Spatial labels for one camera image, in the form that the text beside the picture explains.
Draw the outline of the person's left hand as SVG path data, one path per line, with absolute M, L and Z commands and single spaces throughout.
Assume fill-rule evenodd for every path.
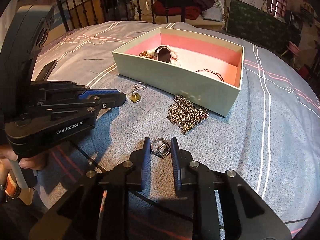
M 18 156 L 17 154 L 12 150 L 12 148 L 9 145 L 1 145 L 1 164 L 8 170 L 11 170 L 11 162 L 17 161 Z M 41 170 L 43 169 L 48 162 L 48 157 L 46 153 L 40 153 L 34 157 L 31 158 L 22 158 L 19 161 L 20 168 L 25 169 L 32 169 L 32 170 Z

